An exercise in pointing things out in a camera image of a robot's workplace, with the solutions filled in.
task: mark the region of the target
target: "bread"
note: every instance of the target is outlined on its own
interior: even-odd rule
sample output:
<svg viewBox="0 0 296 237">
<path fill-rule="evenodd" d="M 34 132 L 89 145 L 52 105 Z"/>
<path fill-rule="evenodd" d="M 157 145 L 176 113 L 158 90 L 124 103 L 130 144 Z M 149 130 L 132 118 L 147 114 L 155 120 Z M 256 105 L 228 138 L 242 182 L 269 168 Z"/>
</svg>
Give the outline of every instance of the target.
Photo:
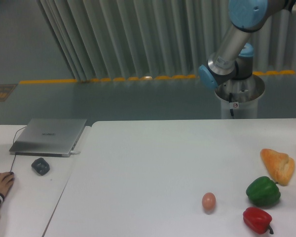
<svg viewBox="0 0 296 237">
<path fill-rule="evenodd" d="M 295 170 L 293 158 L 271 149 L 262 149 L 260 155 L 271 177 L 280 185 L 288 185 Z"/>
</svg>

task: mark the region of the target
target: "egg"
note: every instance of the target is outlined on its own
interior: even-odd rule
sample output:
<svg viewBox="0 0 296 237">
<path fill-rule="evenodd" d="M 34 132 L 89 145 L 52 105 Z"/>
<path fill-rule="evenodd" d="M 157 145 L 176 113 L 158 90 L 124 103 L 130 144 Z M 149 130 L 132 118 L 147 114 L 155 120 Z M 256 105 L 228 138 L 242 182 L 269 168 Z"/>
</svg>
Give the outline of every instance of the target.
<svg viewBox="0 0 296 237">
<path fill-rule="evenodd" d="M 212 193 L 206 193 L 202 199 L 202 205 L 205 211 L 211 211 L 215 208 L 216 198 Z"/>
</svg>

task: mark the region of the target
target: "human hand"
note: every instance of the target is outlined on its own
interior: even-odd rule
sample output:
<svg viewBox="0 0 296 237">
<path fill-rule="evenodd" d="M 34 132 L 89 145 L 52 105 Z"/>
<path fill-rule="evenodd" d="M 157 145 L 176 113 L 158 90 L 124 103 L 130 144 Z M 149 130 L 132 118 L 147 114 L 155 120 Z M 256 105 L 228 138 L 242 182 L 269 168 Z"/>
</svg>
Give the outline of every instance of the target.
<svg viewBox="0 0 296 237">
<path fill-rule="evenodd" d="M 14 173 L 13 172 L 5 172 L 0 173 L 0 194 L 4 197 L 7 195 L 8 191 L 12 187 L 14 183 Z"/>
</svg>

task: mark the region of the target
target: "laptop lid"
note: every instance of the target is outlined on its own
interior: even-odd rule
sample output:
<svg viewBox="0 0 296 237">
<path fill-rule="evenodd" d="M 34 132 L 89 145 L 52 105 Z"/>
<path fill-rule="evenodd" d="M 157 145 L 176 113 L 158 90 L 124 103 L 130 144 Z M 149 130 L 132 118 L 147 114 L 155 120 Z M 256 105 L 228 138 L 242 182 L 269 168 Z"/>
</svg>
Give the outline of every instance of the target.
<svg viewBox="0 0 296 237">
<path fill-rule="evenodd" d="M 13 155 L 69 157 L 86 119 L 34 118 L 10 148 Z"/>
</svg>

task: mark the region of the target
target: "yellow floor line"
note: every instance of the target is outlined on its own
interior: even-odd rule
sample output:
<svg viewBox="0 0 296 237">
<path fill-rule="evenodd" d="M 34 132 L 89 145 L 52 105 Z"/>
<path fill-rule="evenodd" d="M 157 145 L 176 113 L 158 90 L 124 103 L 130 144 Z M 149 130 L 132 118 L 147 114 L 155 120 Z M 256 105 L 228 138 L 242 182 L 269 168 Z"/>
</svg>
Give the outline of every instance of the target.
<svg viewBox="0 0 296 237">
<path fill-rule="evenodd" d="M 283 70 L 283 71 L 267 71 L 267 72 L 253 72 L 256 76 L 267 76 L 267 75 L 293 75 L 296 74 L 293 70 Z M 170 79 L 197 79 L 196 75 L 175 75 L 173 77 L 169 76 L 157 76 L 155 80 L 170 80 Z M 105 81 L 128 81 L 128 80 L 152 80 L 152 77 L 130 77 L 127 80 L 125 78 L 114 78 L 111 80 L 110 78 L 102 78 L 97 79 L 93 78 L 87 82 L 105 82 Z M 22 80 L 19 84 L 43 84 L 43 83 L 76 83 L 78 82 L 76 79 L 54 79 L 54 80 Z"/>
<path fill-rule="evenodd" d="M 42 83 L 74 83 L 76 79 L 55 79 L 55 80 L 22 80 L 19 84 L 42 84 Z"/>
</svg>

